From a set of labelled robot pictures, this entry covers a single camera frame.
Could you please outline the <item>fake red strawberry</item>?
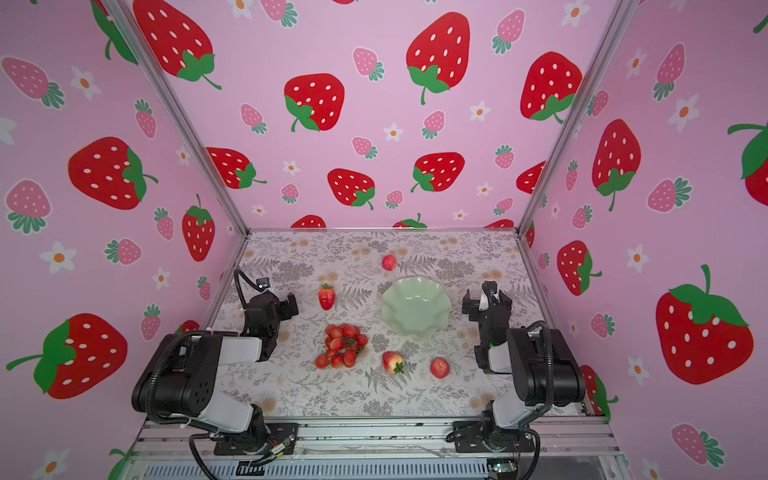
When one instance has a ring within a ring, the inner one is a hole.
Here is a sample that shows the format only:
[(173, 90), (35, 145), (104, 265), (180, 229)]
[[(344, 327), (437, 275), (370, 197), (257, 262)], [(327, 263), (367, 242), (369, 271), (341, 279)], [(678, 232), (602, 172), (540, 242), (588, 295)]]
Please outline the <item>fake red strawberry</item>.
[(318, 291), (318, 301), (324, 311), (329, 311), (334, 307), (336, 292), (332, 285), (323, 284)]

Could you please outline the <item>yellow red apple with leaf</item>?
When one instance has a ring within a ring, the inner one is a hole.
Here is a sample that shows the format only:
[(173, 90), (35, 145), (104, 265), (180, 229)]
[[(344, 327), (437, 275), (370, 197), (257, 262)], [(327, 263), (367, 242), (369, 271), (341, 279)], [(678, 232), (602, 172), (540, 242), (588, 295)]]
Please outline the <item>yellow red apple with leaf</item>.
[(387, 373), (395, 375), (404, 372), (406, 361), (401, 354), (387, 351), (382, 355), (382, 364)]

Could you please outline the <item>small red apple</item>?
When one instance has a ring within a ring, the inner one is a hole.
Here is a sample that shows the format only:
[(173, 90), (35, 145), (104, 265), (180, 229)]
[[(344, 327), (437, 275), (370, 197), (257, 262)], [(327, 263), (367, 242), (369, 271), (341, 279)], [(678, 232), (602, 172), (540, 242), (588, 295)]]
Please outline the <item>small red apple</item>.
[(397, 260), (393, 255), (387, 255), (382, 259), (382, 268), (386, 271), (393, 271), (397, 266)]

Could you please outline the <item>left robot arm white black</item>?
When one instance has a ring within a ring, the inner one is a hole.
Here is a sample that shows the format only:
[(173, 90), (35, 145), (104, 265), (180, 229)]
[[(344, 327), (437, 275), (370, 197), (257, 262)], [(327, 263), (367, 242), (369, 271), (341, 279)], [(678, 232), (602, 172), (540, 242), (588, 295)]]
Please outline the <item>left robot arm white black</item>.
[(256, 455), (267, 459), (292, 452), (299, 425), (268, 423), (263, 409), (216, 387), (218, 370), (266, 362), (273, 354), (281, 324), (299, 314), (296, 297), (281, 299), (267, 277), (252, 280), (233, 272), (244, 325), (240, 332), (191, 330), (164, 337), (131, 396), (135, 411), (157, 425), (189, 426), (191, 449), (214, 442), (220, 456)]

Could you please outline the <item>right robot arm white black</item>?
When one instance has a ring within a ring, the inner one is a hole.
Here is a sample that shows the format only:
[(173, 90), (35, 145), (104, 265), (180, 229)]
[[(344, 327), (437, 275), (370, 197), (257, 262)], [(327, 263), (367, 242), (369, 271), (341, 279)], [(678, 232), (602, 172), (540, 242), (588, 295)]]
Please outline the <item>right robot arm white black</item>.
[(532, 423), (554, 406), (582, 402), (586, 394), (583, 374), (562, 333), (543, 320), (511, 327), (512, 299), (494, 281), (482, 284), (478, 299), (467, 293), (462, 313), (478, 327), (477, 366), (488, 375), (509, 377), (513, 389), (489, 401), (476, 423), (455, 424), (446, 441), (463, 452), (536, 445)]

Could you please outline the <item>light green scalloped fruit bowl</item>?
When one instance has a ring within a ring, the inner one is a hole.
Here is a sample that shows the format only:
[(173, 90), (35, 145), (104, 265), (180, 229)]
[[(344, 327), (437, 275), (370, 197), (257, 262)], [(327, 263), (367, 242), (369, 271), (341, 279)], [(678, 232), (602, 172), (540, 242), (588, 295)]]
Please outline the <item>light green scalloped fruit bowl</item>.
[(382, 295), (382, 319), (401, 336), (429, 339), (449, 324), (452, 302), (443, 287), (425, 277), (395, 281)]

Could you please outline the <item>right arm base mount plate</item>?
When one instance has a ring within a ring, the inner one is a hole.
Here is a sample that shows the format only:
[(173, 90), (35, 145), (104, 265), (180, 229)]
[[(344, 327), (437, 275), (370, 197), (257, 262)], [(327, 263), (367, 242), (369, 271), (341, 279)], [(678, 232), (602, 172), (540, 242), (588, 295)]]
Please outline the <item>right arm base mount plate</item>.
[(459, 453), (532, 453), (533, 435), (521, 430), (497, 428), (481, 421), (454, 421), (445, 441)]

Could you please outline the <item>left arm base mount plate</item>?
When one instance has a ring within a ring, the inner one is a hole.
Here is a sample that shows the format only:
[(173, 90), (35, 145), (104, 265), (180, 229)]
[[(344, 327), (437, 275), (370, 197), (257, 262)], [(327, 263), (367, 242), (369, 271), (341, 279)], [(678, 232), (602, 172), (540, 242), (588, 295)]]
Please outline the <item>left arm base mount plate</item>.
[(225, 434), (215, 441), (216, 456), (264, 456), (275, 447), (279, 455), (292, 455), (300, 425), (293, 422), (267, 422), (244, 433)]

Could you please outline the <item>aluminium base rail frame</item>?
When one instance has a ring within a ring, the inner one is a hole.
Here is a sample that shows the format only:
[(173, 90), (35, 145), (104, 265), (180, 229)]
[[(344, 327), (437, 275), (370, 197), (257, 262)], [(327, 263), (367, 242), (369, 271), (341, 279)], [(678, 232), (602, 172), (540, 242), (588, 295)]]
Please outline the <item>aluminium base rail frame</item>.
[(449, 443), (470, 417), (269, 420), (279, 440), (295, 436), (272, 462), (225, 448), (193, 430), (146, 423), (121, 479), (630, 479), (626, 458), (607, 423), (596, 417), (545, 417), (538, 436), (490, 451), (483, 443)]

